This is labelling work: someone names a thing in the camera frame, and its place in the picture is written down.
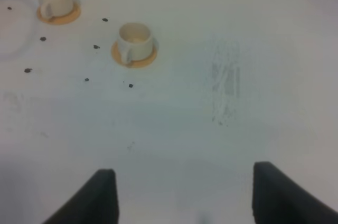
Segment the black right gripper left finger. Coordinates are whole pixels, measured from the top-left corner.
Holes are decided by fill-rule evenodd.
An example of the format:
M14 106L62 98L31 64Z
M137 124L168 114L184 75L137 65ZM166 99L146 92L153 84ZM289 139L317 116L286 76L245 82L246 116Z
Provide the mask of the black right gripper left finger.
M116 174L98 170L82 188L45 223L118 223Z

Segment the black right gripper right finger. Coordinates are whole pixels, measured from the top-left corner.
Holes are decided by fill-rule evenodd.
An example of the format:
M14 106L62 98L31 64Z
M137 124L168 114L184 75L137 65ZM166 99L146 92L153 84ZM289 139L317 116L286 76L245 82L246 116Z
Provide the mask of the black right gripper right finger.
M312 196L270 162L253 166L255 223L337 223L337 212Z

